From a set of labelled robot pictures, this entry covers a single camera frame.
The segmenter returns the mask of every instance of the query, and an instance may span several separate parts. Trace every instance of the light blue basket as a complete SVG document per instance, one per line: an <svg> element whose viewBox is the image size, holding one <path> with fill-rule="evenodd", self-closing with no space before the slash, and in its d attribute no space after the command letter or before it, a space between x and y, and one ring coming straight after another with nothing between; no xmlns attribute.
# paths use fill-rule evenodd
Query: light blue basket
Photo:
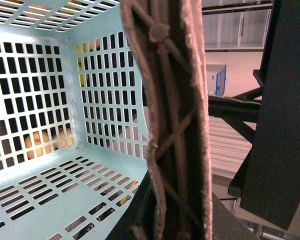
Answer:
<svg viewBox="0 0 300 240"><path fill-rule="evenodd" d="M0 239L105 239L136 193L149 133L118 4L0 0Z"/></svg>

